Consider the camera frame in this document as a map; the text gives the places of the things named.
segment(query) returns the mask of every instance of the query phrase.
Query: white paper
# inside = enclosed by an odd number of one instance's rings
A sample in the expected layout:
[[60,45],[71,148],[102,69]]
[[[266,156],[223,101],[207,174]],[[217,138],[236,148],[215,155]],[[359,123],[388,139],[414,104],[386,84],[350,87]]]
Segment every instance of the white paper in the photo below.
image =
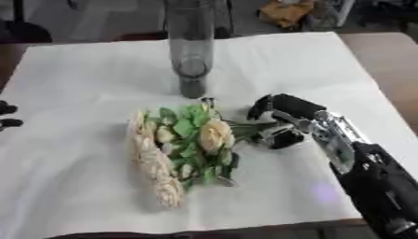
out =
[[[3,97],[23,127],[0,134],[0,237],[74,232],[203,231],[360,218],[308,138],[284,150],[241,144],[239,187],[196,187],[166,211],[130,163],[127,120],[179,96],[166,41],[30,48]],[[267,93],[340,112],[417,177],[418,142],[332,33],[216,42],[208,95],[226,116]]]

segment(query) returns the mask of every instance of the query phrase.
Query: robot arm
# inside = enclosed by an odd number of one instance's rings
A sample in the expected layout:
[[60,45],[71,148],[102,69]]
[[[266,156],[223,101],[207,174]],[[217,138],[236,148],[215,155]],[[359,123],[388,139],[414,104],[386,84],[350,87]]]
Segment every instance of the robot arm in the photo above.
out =
[[[312,135],[327,153],[332,172],[355,208],[376,234],[382,239],[418,238],[418,184],[382,147],[371,144],[345,117],[291,95],[261,98],[248,118],[257,120],[266,111],[292,124],[293,131]],[[275,138],[273,143],[277,144],[281,137]]]

